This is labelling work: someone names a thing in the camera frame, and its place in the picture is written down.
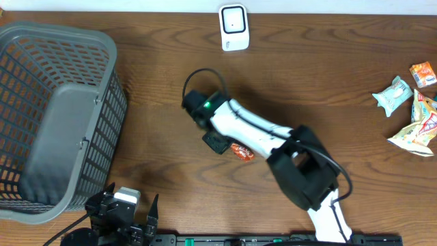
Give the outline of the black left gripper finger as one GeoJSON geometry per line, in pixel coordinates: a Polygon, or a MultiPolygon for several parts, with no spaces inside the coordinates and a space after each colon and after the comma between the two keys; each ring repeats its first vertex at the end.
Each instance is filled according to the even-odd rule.
{"type": "Polygon", "coordinates": [[[146,232],[156,232],[158,228],[158,197],[156,194],[152,202],[149,213],[147,214],[146,232]]]}
{"type": "Polygon", "coordinates": [[[109,186],[103,190],[97,192],[95,195],[91,196],[85,203],[86,207],[97,207],[102,203],[102,201],[107,197],[113,197],[113,191],[115,188],[115,183],[112,182],[109,186]]]}

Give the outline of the red snack bar wrapper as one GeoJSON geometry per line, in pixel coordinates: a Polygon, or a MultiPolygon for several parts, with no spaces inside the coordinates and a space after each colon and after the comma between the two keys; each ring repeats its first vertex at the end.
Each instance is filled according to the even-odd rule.
{"type": "Polygon", "coordinates": [[[240,160],[252,161],[255,158],[255,155],[248,148],[238,143],[232,143],[231,150],[240,160]]]}

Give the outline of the green flushable wipes pack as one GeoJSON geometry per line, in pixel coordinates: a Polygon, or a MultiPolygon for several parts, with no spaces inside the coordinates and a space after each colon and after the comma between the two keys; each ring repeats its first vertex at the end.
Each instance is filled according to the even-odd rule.
{"type": "Polygon", "coordinates": [[[389,118],[401,104],[413,96],[413,91],[400,76],[396,76],[389,87],[372,96],[377,100],[377,106],[382,107],[389,118]]]}

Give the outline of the small orange box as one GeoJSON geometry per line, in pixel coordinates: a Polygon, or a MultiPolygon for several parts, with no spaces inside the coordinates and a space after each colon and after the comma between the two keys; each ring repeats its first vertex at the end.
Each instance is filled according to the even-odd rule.
{"type": "Polygon", "coordinates": [[[418,88],[427,87],[436,83],[436,75],[428,61],[412,65],[410,67],[410,73],[416,81],[418,88]]]}

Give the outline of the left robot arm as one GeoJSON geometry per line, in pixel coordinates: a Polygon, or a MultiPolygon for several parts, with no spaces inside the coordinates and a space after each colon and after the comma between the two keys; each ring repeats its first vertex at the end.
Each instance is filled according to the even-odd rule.
{"type": "Polygon", "coordinates": [[[141,193],[121,187],[114,190],[112,183],[91,196],[85,203],[88,228],[79,228],[66,234],[62,245],[149,245],[158,229],[158,198],[155,195],[145,224],[135,223],[135,213],[141,193]]]}

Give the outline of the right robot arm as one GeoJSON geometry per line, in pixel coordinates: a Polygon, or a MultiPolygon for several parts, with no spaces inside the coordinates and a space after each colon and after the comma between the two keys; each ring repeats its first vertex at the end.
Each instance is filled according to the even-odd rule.
{"type": "Polygon", "coordinates": [[[264,157],[284,195],[308,212],[319,241],[350,243],[352,230],[339,203],[339,174],[346,175],[306,127],[292,129],[265,120],[236,100],[196,90],[182,95],[182,107],[206,133],[203,141],[217,154],[239,144],[264,157]]]}

